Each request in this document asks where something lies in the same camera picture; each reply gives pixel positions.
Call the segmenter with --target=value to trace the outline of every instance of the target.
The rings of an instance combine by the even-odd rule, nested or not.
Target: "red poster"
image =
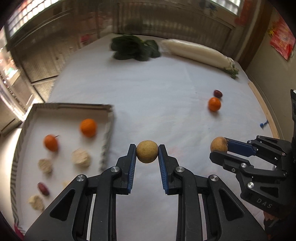
[[[289,59],[295,45],[295,38],[282,17],[280,17],[276,24],[276,29],[270,41],[270,45],[273,46],[286,60]]]

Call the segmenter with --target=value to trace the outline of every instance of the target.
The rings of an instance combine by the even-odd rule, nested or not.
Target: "spinach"
[[[154,40],[142,41],[134,35],[122,35],[112,39],[111,49],[116,51],[113,58],[117,60],[135,59],[148,61],[160,57],[158,45]]]

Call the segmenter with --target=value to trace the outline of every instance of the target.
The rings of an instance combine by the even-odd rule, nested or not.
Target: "cardboard tray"
[[[92,118],[97,123],[97,133],[93,138],[84,137],[79,130],[80,122],[87,118]],[[78,174],[95,176],[105,169],[113,120],[111,105],[33,105],[21,126],[10,182],[15,225],[23,234],[41,214],[41,211],[34,210],[28,204],[30,196],[40,195],[46,208],[64,189],[63,182],[70,182]],[[59,135],[57,153],[52,153],[43,146],[43,138],[48,134]],[[78,148],[85,149],[91,156],[91,165],[88,168],[83,169],[73,164],[72,152]],[[49,158],[53,162],[53,172],[50,175],[42,173],[38,168],[38,161],[42,158]],[[48,187],[48,197],[37,189],[39,182]]]

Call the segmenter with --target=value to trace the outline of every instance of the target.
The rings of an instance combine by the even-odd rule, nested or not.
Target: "red date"
[[[38,183],[37,187],[44,196],[49,195],[48,188],[43,183]]]
[[[221,98],[223,96],[222,92],[219,91],[219,90],[215,90],[214,91],[214,96],[217,97],[217,98]]]

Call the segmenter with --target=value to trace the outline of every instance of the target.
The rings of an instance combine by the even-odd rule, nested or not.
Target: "round ball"
[[[208,107],[211,111],[218,111],[221,108],[221,102],[218,98],[212,97],[209,99]]]
[[[50,151],[57,151],[59,148],[57,139],[54,135],[47,135],[44,137],[43,144]]]
[[[93,137],[96,134],[96,122],[93,119],[85,119],[80,123],[80,130],[86,137]]]
[[[91,164],[89,154],[82,148],[78,148],[72,153],[72,161],[74,162],[74,164],[81,167],[89,167],[89,165]]]
[[[227,140],[224,137],[216,137],[212,141],[210,149],[211,149],[211,152],[215,150],[227,152],[228,151]]]
[[[140,162],[151,163],[158,156],[158,146],[154,141],[142,141],[138,144],[136,152]]]
[[[45,174],[52,172],[52,162],[49,159],[40,159],[38,161],[38,167]]]

